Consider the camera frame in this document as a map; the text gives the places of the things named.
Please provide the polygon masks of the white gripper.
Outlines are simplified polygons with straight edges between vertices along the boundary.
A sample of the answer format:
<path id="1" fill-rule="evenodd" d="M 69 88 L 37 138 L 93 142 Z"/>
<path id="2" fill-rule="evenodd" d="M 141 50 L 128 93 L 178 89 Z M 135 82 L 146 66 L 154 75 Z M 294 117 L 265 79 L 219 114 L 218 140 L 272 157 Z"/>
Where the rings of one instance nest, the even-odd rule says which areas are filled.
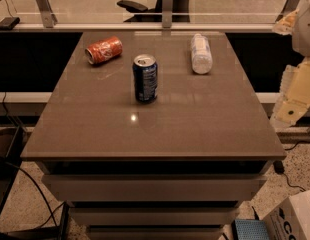
<path id="1" fill-rule="evenodd" d="M 310 57 L 310 0 L 278 20 L 272 31 L 291 35 L 293 50 Z M 294 126 L 310 108 L 310 58 L 297 66 L 287 65 L 270 123 L 275 129 Z"/>

